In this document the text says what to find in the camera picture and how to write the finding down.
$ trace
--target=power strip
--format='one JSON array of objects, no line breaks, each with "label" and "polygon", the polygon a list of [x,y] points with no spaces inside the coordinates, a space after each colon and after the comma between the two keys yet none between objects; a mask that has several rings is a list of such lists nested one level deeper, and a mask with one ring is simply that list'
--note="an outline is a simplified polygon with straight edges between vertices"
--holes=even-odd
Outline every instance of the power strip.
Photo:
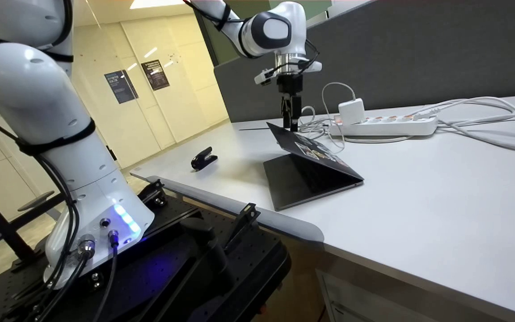
[{"label": "power strip", "polygon": [[435,132],[438,124],[436,116],[427,119],[413,120],[412,115],[407,116],[379,116],[366,118],[362,123],[341,125],[341,117],[329,125],[329,134],[332,136],[426,136]]}]

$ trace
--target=tabletop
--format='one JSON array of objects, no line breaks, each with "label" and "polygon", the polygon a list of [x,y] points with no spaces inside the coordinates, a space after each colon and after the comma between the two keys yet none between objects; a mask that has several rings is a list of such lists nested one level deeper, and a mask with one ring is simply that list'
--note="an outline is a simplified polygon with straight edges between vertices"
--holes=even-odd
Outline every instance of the tabletop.
[{"label": "tabletop", "polygon": [[[515,97],[506,98],[515,104]],[[417,107],[370,110],[409,114]],[[505,114],[457,106],[445,121]],[[268,120],[281,124],[281,120]],[[515,152],[437,131],[398,143],[347,143],[339,157],[364,185],[286,210],[274,210],[263,162],[287,154],[266,121],[224,124],[133,169],[146,180],[217,208],[257,204],[261,224],[401,280],[462,298],[515,320]],[[515,143],[515,122],[485,124],[477,134]],[[333,151],[329,138],[318,139]],[[218,160],[195,172],[190,160],[211,146]]]}]

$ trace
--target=open laptop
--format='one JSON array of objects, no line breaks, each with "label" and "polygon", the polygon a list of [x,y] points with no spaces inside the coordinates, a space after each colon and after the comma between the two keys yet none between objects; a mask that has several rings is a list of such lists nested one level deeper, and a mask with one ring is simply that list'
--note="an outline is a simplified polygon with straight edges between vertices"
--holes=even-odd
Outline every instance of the open laptop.
[{"label": "open laptop", "polygon": [[279,146],[290,153],[263,163],[276,211],[363,184],[363,177],[325,145],[267,125]]}]

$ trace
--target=white charger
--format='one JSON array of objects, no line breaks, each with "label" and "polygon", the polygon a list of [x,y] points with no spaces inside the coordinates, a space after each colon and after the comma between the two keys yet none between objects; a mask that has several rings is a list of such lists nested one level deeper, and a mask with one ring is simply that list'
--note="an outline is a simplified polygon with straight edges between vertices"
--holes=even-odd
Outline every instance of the white charger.
[{"label": "white charger", "polygon": [[364,104],[362,98],[342,102],[338,105],[339,114],[344,126],[365,121]]}]

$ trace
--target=poster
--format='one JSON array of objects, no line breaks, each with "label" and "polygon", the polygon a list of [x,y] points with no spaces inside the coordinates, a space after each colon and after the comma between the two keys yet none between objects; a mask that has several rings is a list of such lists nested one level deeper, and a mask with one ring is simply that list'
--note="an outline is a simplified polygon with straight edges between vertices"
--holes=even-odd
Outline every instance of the poster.
[{"label": "poster", "polygon": [[124,69],[105,74],[105,78],[109,82],[110,89],[113,91],[114,97],[116,97],[119,104],[139,98],[134,85],[132,85],[131,78],[128,77]]},{"label": "poster", "polygon": [[156,59],[153,61],[147,61],[145,63],[141,63],[140,65],[143,67],[144,74],[147,76],[152,90],[159,90],[161,88],[170,86],[170,83],[166,78],[166,74],[164,74],[162,65],[160,65],[159,60]]}]

